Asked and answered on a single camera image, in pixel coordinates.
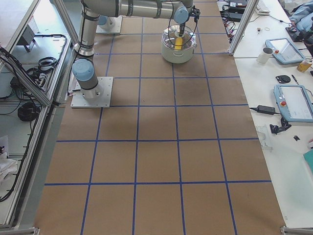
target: blue clothing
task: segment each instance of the blue clothing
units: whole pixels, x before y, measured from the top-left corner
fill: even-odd
[[[312,17],[313,0],[300,6],[289,19],[296,23],[296,27],[300,32],[308,32],[312,26]]]

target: round black object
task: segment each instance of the round black object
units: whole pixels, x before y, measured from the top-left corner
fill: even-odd
[[[289,83],[291,81],[290,77],[287,75],[279,75],[276,77],[276,79],[279,83],[282,83],[282,84]]]
[[[25,103],[18,109],[18,117],[22,121],[33,121],[39,113],[40,108],[32,102]]]

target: black marker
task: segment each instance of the black marker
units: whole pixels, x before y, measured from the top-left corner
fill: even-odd
[[[297,79],[295,79],[295,77],[294,77],[293,75],[291,75],[291,76],[292,76],[292,78],[294,79],[294,81],[299,85]]]

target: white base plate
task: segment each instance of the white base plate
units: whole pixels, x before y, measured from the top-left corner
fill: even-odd
[[[103,87],[101,96],[95,99],[85,99],[81,92],[73,93],[72,108],[108,108],[110,107],[113,77],[98,77],[99,84]],[[77,83],[76,89],[79,90],[80,86]]]
[[[122,20],[123,20],[122,16],[115,18],[115,25],[113,28],[110,28],[109,30],[105,30],[105,29],[101,28],[100,26],[97,26],[96,33],[99,33],[99,34],[100,33],[101,34],[112,34],[112,33],[120,34],[121,33],[121,27],[122,27]]]

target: teal object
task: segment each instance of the teal object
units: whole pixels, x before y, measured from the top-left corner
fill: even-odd
[[[311,171],[313,172],[313,149],[304,154],[304,159],[307,161]]]

